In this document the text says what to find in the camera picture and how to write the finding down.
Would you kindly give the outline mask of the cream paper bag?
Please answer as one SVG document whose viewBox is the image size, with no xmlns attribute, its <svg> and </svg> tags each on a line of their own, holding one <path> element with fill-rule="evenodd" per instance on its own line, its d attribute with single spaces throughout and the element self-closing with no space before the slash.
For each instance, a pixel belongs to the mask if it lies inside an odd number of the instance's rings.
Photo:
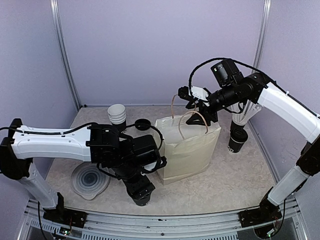
<svg viewBox="0 0 320 240">
<path fill-rule="evenodd" d="M 167 160 L 166 166 L 157 170 L 164 186 L 200 174 L 209 167 L 221 127 L 217 122 L 210 126 L 188 125 L 187 120 L 196 116 L 204 120 L 193 107 L 183 115 L 175 115 L 172 110 L 171 116 L 155 121 L 154 126 L 163 139 L 159 152 Z"/>
</svg>

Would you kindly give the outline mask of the stack of black lids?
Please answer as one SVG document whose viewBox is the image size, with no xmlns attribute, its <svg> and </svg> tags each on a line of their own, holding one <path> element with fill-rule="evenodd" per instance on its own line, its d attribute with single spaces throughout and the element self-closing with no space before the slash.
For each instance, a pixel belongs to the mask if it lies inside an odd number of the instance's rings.
<svg viewBox="0 0 320 240">
<path fill-rule="evenodd" d="M 139 131 L 147 131 L 151 128 L 151 122 L 148 119 L 140 118 L 134 122 L 134 126 Z"/>
</svg>

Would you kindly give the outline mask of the black paper coffee cup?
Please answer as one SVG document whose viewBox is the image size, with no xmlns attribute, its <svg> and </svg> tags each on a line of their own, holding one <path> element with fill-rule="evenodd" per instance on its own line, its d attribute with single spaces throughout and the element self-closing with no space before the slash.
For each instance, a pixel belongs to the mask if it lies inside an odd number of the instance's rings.
<svg viewBox="0 0 320 240">
<path fill-rule="evenodd" d="M 228 150 L 232 153 L 238 153 L 243 147 L 244 143 L 234 142 L 230 137 L 228 142 Z"/>
</svg>

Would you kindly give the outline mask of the black cup lid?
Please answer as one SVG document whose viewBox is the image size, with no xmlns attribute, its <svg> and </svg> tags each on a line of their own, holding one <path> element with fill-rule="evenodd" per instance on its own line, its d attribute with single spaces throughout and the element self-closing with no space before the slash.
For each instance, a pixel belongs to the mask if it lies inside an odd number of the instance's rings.
<svg viewBox="0 0 320 240">
<path fill-rule="evenodd" d="M 230 131 L 230 138 L 237 143 L 245 143 L 248 140 L 248 133 L 243 128 L 233 128 Z"/>
</svg>

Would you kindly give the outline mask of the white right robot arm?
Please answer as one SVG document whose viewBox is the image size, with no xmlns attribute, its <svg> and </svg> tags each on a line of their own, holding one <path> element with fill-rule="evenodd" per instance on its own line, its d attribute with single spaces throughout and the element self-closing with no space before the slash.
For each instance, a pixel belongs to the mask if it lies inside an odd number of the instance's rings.
<svg viewBox="0 0 320 240">
<path fill-rule="evenodd" d="M 192 79 L 195 72 L 214 60 L 217 64 L 210 69 L 220 89 L 211 93 L 206 88 L 194 87 Z M 218 120 L 218 111 L 227 111 L 234 104 L 258 104 L 294 128 L 296 134 L 293 138 L 305 142 L 295 165 L 269 190 L 260 202 L 261 207 L 255 212 L 260 222 L 266 222 L 275 214 L 275 206 L 279 206 L 288 196 L 301 188 L 309 177 L 319 173 L 320 116 L 284 91 L 275 80 L 261 70 L 243 63 L 243 66 L 254 71 L 248 76 L 243 76 L 237 67 L 238 64 L 239 61 L 224 57 L 201 63 L 190 73 L 188 86 L 184 88 L 186 92 L 179 92 L 178 95 L 190 104 L 201 103 L 201 109 L 213 122 Z"/>
</svg>

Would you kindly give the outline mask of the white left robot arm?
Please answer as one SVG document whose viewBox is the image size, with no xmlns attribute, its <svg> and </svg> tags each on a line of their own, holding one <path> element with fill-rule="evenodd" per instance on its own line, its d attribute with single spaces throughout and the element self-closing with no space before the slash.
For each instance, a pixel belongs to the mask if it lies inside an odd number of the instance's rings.
<svg viewBox="0 0 320 240">
<path fill-rule="evenodd" d="M 97 169 L 122 181 L 138 206 L 146 205 L 155 186 L 148 179 L 166 166 L 161 143 L 150 134 L 132 137 L 114 125 L 89 122 L 72 129 L 31 128 L 19 118 L 7 127 L 0 144 L 0 171 L 21 182 L 45 211 L 63 223 L 70 218 L 63 196 L 37 175 L 35 158 L 61 158 L 94 164 Z"/>
</svg>

